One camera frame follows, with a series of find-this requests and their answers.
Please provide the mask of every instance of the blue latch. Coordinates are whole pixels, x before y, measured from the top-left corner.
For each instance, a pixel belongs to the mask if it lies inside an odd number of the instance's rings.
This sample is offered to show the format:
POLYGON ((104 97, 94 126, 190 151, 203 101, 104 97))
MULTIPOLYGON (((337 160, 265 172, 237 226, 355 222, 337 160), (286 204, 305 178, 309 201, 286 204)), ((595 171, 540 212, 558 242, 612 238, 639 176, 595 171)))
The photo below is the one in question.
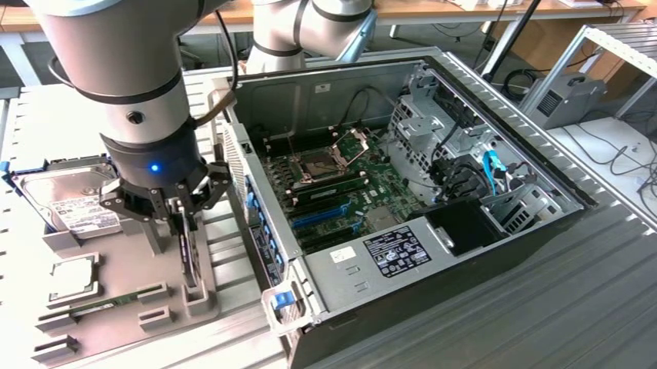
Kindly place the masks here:
POLYGON ((506 171, 506 166, 504 166, 502 161, 497 156, 496 150, 489 150, 484 153, 482 166, 484 166, 484 173, 489 178, 490 187, 493 189, 493 196, 496 196, 497 190, 496 190, 496 179, 493 177, 493 171, 496 169, 500 169, 501 171, 506 171))
POLYGON ((255 201, 255 194, 250 192, 249 195, 246 196, 246 206, 249 208, 254 207, 254 201, 255 201))
POLYGON ((286 306, 293 305, 297 302, 295 295, 291 291, 282 292, 281 294, 275 294, 271 300, 271 306, 274 310, 281 310, 286 306))
POLYGON ((11 188, 16 188, 16 184, 11 180, 10 161, 0 161, 0 181, 4 181, 11 188))

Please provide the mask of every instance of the gray holder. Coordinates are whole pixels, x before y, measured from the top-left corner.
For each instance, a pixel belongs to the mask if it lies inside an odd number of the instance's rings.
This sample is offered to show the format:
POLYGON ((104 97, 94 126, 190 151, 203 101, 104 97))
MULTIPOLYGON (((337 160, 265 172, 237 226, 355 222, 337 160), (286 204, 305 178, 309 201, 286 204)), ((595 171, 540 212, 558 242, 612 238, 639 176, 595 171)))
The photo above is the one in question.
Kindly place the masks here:
POLYGON ((71 231, 46 233, 43 235, 43 241, 51 247, 54 252, 63 251, 70 248, 80 248, 83 246, 83 243, 74 236, 71 231))
POLYGON ((142 223, 135 219, 119 217, 119 225, 122 226, 123 233, 126 236, 132 236, 142 232, 142 223))
POLYGON ((55 329, 68 327, 70 325, 78 324, 78 321, 75 318, 71 316, 71 314, 63 314, 60 316, 52 317, 50 319, 38 319, 38 323, 35 324, 35 327, 42 331, 42 332, 48 332, 54 331, 55 329))
POLYGON ((150 284, 149 286, 143 286, 142 288, 138 288, 138 290, 144 290, 147 288, 150 289, 155 286, 159 286, 158 290, 136 295, 136 299, 139 300, 139 302, 142 304, 147 304, 149 302, 154 302, 157 300, 161 300, 163 298, 169 298, 171 296, 166 282, 150 284))
MULTIPOLYGON (((119 219, 119 225, 122 226, 123 233, 128 236, 144 231, 142 223, 130 218, 119 219)), ((78 239, 71 231, 50 232, 48 228, 43 232, 43 241, 54 252, 83 246, 83 240, 78 239)))
POLYGON ((144 331, 153 331, 174 323, 174 314, 169 305, 139 313, 136 318, 144 331))
POLYGON ((75 338, 67 334, 54 337, 48 342, 34 348, 32 359, 39 363, 75 355, 75 338))
POLYGON ((215 301, 207 293, 206 282, 202 280, 201 286, 195 288, 189 288, 183 284, 182 290, 185 309, 187 310, 189 316, 193 317, 207 313, 213 309, 215 301))

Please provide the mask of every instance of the wooden desk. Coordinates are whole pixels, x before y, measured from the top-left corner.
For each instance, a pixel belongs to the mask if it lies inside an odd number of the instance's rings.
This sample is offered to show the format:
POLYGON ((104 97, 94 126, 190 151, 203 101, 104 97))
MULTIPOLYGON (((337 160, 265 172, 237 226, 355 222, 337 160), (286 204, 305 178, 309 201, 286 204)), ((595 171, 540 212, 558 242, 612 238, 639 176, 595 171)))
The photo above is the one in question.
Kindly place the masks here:
POLYGON ((2 5, 0 6, 0 19, 4 18, 4 11, 6 11, 6 9, 7 9, 7 6, 2 5))
MULTIPOLYGON (((526 4, 508 8, 501 17, 502 21, 510 21, 516 25, 522 13, 529 6, 526 4)), ((636 0, 621 0, 625 8, 627 19, 631 19, 644 5, 636 0)), ((480 6, 466 12, 462 8, 448 2, 436 0, 376 0, 376 9, 380 13, 378 25, 393 25, 392 37, 397 36, 400 25, 418 25, 434 23, 488 22, 498 17, 500 10, 489 6, 480 6)), ((251 0, 234 0, 221 8, 222 15, 230 32, 253 31, 253 5, 251 0)), ((569 8, 558 0, 544 0, 532 19, 561 18, 605 18, 609 16, 607 8, 569 8)), ((39 77, 24 54, 23 44, 28 42, 47 41, 42 27, 34 17, 30 8, 7 7, 0 14, 0 45, 7 53, 11 63, 26 85, 40 85, 39 77)), ((500 37, 498 45, 489 65, 496 61, 500 52, 506 45, 513 27, 500 37)), ((217 34, 219 25, 214 15, 207 16, 190 30, 189 35, 217 34)), ((560 55, 562 50, 553 51, 560 55)))

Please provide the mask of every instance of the desk leg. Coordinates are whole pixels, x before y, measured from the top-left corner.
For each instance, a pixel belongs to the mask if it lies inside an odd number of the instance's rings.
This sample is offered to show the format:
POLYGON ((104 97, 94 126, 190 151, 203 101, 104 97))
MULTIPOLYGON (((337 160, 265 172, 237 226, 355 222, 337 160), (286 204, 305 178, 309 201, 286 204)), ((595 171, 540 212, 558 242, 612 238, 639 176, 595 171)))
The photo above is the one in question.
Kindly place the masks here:
POLYGON ((390 38, 397 38, 400 35, 400 25, 393 25, 390 28, 390 38))
POLYGON ((42 84, 38 73, 34 70, 32 63, 28 56, 24 53, 23 44, 24 40, 19 33, 8 33, 0 35, 0 43, 3 44, 3 50, 10 58, 11 65, 19 74, 20 80, 26 86, 35 86, 42 84))
POLYGON ((500 37, 500 40, 497 41, 496 47, 490 51, 490 56, 489 56, 489 60, 486 62, 486 66, 484 67, 482 75, 485 75, 493 69, 493 65, 496 65, 497 59, 500 59, 500 55, 502 54, 502 50, 506 47, 509 40, 512 39, 512 34, 513 34, 513 31, 516 31, 518 24, 520 24, 520 21, 510 21, 509 22, 509 25, 506 26, 506 29, 504 30, 504 34, 500 37))
POLYGON ((615 116, 617 117, 617 119, 621 119, 621 117, 628 112, 628 110, 631 109, 631 107, 637 103, 637 101, 641 98, 641 96, 648 92, 648 90, 651 90, 651 88, 653 87, 653 85, 655 85, 656 82, 657 82, 657 79, 651 78, 648 80, 648 82, 637 90, 637 92, 635 92, 635 95, 629 98, 628 102, 625 102, 624 106, 621 106, 621 108, 619 109, 619 111, 615 114, 615 116))

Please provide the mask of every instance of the circuit board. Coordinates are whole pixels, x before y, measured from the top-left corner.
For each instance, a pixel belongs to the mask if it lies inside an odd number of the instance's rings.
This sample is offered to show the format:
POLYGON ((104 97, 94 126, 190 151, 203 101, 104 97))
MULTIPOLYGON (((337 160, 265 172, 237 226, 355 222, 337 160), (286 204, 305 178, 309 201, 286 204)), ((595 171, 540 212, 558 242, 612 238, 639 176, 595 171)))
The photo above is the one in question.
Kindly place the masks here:
POLYGON ((346 131, 333 146, 263 159, 283 212, 299 245, 309 253, 402 223, 409 214, 424 207, 393 165, 386 162, 376 138, 363 134, 359 137, 346 131), (299 220, 294 217, 299 213, 299 204, 297 198, 291 199, 291 192, 303 188, 303 182, 313 182, 318 187, 314 196, 326 194, 326 198, 307 198, 302 207, 307 210, 299 220), (327 214, 327 209, 334 211, 331 216, 314 221, 313 216, 327 214), (309 219, 314 222, 303 225, 301 222, 309 219))

